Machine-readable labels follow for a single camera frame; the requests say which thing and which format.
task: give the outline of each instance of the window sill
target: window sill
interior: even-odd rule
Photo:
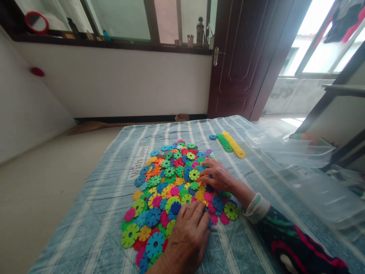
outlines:
[[[42,43],[42,44],[54,44],[54,45],[67,45],[67,46],[85,46],[92,48],[114,48],[114,49],[133,49],[142,51],[158,51],[158,52],[169,52],[169,53],[188,53],[188,54],[199,54],[199,55],[213,55],[213,50],[206,48],[187,48],[187,47],[176,47],[166,45],[151,45],[148,43],[120,43],[120,42],[99,42],[90,40],[80,39],[67,39],[67,38],[56,38],[51,36],[36,36],[27,34],[12,35],[11,38],[15,42],[29,42],[29,43]]]
[[[288,79],[332,79],[335,80],[338,73],[301,73],[298,76],[292,75],[279,75],[278,78],[288,78]]]

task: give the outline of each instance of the hand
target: hand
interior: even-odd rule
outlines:
[[[215,159],[206,158],[202,165],[208,166],[200,173],[200,179],[212,187],[226,192],[232,192],[234,187],[241,182],[237,180],[229,171]]]
[[[208,166],[200,173],[200,179],[212,187],[232,193],[242,204],[244,209],[247,209],[252,199],[255,197],[252,191],[245,183],[237,180],[229,171],[215,159],[206,158],[202,165]],[[213,178],[203,176],[212,174]]]
[[[165,252],[147,273],[194,273],[201,265],[208,244],[209,213],[200,201],[179,211]]]

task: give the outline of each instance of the baseboard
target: baseboard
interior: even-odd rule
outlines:
[[[189,120],[206,119],[206,114],[190,114]],[[97,121],[104,123],[151,123],[151,122],[174,122],[175,115],[152,115],[152,116],[117,116],[117,117],[86,117],[75,118],[78,122]]]

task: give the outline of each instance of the door lock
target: door lock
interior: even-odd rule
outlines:
[[[219,47],[216,47],[214,49],[214,59],[213,59],[213,66],[216,66],[218,64],[218,55],[219,54],[225,54],[224,52],[219,51]]]

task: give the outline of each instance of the bed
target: bed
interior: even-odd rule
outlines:
[[[365,269],[365,235],[361,228],[337,231],[324,224],[286,186],[295,176],[278,173],[261,160],[245,141],[245,130],[255,127],[241,116],[181,123],[124,127],[77,195],[30,273],[139,273],[136,251],[121,247],[121,223],[133,204],[136,172],[153,150],[178,139],[210,148],[229,171],[248,182],[332,256],[343,259],[352,273]],[[246,159],[227,153],[209,135],[223,131],[246,152]],[[279,264],[240,213],[228,226],[213,226],[198,273],[282,273]]]

